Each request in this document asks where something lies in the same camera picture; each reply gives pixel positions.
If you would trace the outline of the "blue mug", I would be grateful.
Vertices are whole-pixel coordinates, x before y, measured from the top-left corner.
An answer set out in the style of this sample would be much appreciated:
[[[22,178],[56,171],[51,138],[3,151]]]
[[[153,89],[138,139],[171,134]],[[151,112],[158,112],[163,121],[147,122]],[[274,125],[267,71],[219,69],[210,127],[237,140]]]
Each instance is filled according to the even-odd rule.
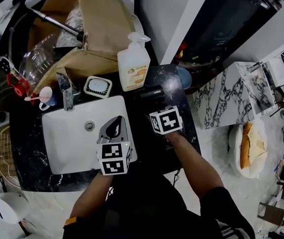
[[[39,93],[39,109],[45,111],[57,104],[57,97],[51,87],[44,87]]]

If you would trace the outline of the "white round sofa chair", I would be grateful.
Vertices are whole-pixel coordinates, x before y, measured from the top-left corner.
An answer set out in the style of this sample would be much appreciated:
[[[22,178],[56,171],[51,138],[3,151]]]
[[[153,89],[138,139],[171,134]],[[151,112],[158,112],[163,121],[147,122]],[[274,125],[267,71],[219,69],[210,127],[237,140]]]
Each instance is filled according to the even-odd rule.
[[[229,134],[229,164],[234,173],[238,177],[245,177],[249,179],[257,178],[263,170],[266,162],[266,158],[261,158],[254,161],[249,167],[241,169],[240,167],[240,155],[241,155],[241,143],[243,136],[242,124],[235,125]]]

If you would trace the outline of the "black cabinet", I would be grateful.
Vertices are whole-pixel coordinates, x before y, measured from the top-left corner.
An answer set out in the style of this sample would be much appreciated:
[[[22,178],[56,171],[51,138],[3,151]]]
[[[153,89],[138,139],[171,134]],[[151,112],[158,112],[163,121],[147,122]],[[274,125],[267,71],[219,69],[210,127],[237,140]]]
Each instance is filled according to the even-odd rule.
[[[274,0],[205,0],[174,62],[200,68],[223,61],[280,8]]]

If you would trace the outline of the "person's left forearm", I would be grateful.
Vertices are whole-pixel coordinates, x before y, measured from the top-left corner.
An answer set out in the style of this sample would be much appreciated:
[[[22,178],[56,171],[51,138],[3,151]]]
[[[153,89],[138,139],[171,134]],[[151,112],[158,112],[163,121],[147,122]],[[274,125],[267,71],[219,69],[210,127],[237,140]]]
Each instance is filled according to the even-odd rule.
[[[93,215],[105,203],[112,180],[112,175],[98,173],[76,200],[70,218],[87,218]]]

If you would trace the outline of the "white rounded device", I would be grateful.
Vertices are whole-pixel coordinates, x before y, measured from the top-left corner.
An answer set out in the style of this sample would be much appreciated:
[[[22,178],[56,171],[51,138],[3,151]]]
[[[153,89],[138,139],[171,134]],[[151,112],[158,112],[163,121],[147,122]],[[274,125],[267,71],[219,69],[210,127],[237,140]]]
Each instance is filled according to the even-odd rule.
[[[30,213],[27,199],[15,192],[0,193],[0,219],[8,224],[21,222]]]

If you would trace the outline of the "black cylindrical device with lettering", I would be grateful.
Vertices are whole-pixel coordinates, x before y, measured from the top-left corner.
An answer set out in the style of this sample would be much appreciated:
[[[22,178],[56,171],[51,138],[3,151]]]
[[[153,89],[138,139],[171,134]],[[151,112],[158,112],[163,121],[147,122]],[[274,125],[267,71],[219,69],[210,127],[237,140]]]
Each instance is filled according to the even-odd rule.
[[[165,92],[160,85],[143,88],[137,92],[137,98],[143,101],[162,102]]]

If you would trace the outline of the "person's right forearm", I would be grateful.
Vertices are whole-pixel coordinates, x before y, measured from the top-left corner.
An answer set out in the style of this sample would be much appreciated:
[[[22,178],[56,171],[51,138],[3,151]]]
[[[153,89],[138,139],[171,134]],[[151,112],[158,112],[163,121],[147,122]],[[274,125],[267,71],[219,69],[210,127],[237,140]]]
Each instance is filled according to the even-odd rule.
[[[217,171],[178,132],[166,134],[184,169],[186,178],[194,193],[202,198],[210,190],[223,187]]]

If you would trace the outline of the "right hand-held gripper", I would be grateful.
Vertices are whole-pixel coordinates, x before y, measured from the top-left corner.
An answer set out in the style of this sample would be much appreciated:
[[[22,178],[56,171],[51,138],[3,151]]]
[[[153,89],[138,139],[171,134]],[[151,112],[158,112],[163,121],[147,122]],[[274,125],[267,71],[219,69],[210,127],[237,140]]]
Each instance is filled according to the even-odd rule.
[[[183,129],[183,120],[177,106],[167,106],[149,116],[153,131],[157,134],[165,135]]]

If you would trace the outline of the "brown cardboard box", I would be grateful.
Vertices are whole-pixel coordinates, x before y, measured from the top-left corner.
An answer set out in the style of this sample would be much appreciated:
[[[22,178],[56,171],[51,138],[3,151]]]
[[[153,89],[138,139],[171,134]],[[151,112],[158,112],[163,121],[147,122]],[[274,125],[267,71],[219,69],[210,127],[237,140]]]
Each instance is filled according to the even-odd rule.
[[[40,11],[65,22],[77,4],[83,19],[84,45],[56,62],[36,85],[34,93],[38,94],[45,86],[57,85],[57,72],[75,82],[118,70],[117,53],[127,48],[128,34],[135,30],[124,3],[122,0],[46,0]]]

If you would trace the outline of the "metal pole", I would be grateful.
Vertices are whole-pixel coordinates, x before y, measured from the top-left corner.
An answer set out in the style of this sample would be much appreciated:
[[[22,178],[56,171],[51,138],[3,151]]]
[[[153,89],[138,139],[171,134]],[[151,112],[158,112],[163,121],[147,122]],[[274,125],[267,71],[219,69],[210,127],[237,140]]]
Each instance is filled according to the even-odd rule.
[[[32,9],[30,7],[27,7],[25,4],[25,1],[20,1],[19,2],[19,6],[22,7],[25,11],[27,11],[27,14],[34,14],[35,17],[39,18],[42,22],[47,22],[57,28],[59,28],[60,30],[65,31],[66,33],[72,35],[73,37],[76,38],[77,41],[79,42],[83,42],[84,40],[84,32],[83,31],[79,31],[77,29],[75,29],[74,27],[71,27],[65,23],[60,23],[59,21],[55,20],[54,18],[51,18],[50,16],[37,11],[35,9]]]

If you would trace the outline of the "clear plastic bottle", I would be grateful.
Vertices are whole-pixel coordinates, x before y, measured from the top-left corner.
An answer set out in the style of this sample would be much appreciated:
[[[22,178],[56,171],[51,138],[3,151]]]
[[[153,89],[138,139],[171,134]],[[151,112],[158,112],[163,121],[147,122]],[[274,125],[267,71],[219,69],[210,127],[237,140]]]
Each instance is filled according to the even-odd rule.
[[[51,34],[24,55],[18,71],[31,87],[36,87],[43,75],[54,64],[53,51],[57,39],[56,34]]]

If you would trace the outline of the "white marble pedestal sink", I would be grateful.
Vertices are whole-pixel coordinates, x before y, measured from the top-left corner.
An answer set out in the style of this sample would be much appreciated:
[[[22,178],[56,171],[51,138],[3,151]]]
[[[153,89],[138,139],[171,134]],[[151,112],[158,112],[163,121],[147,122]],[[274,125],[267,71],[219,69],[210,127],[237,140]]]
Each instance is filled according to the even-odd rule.
[[[252,121],[275,105],[260,62],[232,63],[192,97],[203,129]]]

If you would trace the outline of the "cream cushion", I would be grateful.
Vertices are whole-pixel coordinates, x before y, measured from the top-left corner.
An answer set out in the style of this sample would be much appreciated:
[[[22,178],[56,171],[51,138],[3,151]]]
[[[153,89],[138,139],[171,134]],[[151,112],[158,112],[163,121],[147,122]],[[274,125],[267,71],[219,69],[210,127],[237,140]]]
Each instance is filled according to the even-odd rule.
[[[250,142],[249,162],[252,164],[256,160],[267,158],[267,145],[256,127],[250,128],[248,138]]]

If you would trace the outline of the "cream soap dish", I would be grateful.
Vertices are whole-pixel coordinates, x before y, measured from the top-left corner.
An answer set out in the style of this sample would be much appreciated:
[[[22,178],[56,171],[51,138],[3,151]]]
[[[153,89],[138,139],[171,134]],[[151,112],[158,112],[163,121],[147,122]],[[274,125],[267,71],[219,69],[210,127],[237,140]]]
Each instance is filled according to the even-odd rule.
[[[87,95],[106,99],[110,95],[111,88],[112,88],[111,80],[97,76],[89,76],[84,85],[84,92]]]

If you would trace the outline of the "person's black top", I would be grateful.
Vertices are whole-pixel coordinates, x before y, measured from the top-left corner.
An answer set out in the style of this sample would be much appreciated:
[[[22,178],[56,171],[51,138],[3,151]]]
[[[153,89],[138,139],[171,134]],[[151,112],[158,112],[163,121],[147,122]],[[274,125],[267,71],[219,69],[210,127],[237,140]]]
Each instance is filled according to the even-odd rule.
[[[91,216],[66,221],[63,239],[255,239],[255,233],[227,189],[209,190],[200,200],[200,214],[195,214],[159,176],[115,186]]]

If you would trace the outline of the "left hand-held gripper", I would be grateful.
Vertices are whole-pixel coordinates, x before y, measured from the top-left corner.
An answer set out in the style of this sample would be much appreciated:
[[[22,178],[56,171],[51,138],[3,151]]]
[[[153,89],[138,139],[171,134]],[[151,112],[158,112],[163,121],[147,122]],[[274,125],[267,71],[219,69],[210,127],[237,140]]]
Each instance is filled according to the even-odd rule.
[[[101,127],[96,155],[103,175],[120,175],[128,172],[132,148],[124,117],[114,117]]]

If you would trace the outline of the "white soap pump bottle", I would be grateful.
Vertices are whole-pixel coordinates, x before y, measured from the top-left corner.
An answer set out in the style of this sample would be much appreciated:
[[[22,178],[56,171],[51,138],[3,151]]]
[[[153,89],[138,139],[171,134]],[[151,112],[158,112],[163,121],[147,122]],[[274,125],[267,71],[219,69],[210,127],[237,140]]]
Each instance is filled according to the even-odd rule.
[[[128,92],[143,87],[150,66],[150,56],[145,43],[150,38],[138,32],[128,34],[130,44],[117,53],[118,72],[123,91]]]

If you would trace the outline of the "red plastic holder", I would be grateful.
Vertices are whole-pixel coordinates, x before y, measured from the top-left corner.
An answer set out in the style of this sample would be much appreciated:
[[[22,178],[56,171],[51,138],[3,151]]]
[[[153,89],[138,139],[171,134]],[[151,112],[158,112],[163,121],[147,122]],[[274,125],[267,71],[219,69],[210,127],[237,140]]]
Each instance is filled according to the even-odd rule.
[[[15,93],[19,97],[27,98],[27,101],[31,101],[32,98],[36,97],[31,84],[24,78],[20,76],[15,77],[12,74],[7,74],[6,79],[7,84],[10,87],[14,88]]]

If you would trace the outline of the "chrome faucet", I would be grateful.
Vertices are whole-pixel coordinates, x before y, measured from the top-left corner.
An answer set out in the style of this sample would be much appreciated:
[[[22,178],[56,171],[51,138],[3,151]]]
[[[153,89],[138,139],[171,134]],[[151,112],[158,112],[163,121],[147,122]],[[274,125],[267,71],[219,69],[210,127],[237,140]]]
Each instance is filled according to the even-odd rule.
[[[70,80],[70,78],[63,73],[56,73],[58,84],[63,95],[64,110],[71,112],[75,104],[80,98],[80,88]]]

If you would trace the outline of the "orange cushion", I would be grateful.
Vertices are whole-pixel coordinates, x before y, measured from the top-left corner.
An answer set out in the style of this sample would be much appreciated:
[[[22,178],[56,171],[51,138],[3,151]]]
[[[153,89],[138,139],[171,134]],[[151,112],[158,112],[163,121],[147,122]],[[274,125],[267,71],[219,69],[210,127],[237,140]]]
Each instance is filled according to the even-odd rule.
[[[251,127],[252,124],[250,122],[247,122],[243,126],[243,136],[242,136],[241,155],[240,155],[241,169],[249,167],[251,165],[249,161],[250,140],[248,137],[248,133],[250,132]]]

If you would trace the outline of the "blue round basin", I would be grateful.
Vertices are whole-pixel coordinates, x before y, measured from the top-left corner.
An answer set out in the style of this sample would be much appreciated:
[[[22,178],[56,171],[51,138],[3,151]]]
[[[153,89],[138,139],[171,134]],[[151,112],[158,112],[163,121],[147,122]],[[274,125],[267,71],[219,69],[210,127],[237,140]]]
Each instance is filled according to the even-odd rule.
[[[184,90],[188,89],[192,84],[192,77],[190,72],[180,66],[176,66],[177,74],[181,80],[181,84]]]

